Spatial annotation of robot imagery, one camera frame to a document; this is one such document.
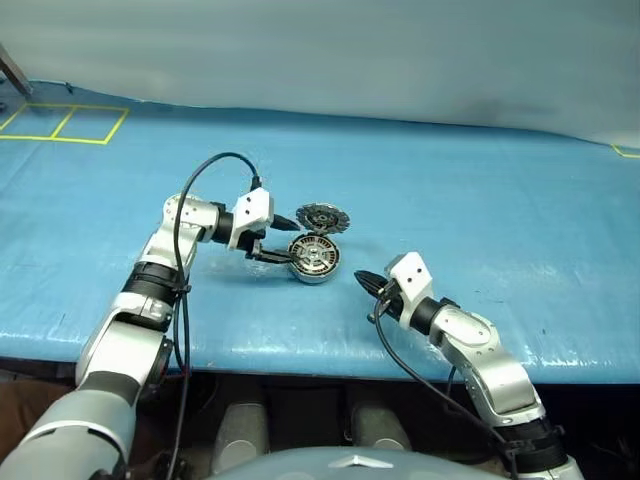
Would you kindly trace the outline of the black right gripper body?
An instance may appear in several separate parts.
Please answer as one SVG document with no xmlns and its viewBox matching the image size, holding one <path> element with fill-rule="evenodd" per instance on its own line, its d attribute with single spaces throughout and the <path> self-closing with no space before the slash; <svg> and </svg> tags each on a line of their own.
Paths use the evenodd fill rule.
<svg viewBox="0 0 640 480">
<path fill-rule="evenodd" d="M 376 305 L 373 310 L 373 323 L 378 323 L 383 315 L 400 323 L 404 301 L 401 298 L 401 287 L 395 279 L 377 278 L 373 282 L 373 294 Z"/>
</svg>

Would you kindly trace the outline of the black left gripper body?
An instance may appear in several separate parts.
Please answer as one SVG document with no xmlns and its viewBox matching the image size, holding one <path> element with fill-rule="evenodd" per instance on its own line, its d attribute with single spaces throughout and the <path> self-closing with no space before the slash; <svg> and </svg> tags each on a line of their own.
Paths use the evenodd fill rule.
<svg viewBox="0 0 640 480">
<path fill-rule="evenodd" d="M 246 230 L 243 232 L 243 251 L 247 259 L 262 259 L 262 240 L 265 236 L 265 229 L 259 229 L 257 231 Z"/>
</svg>

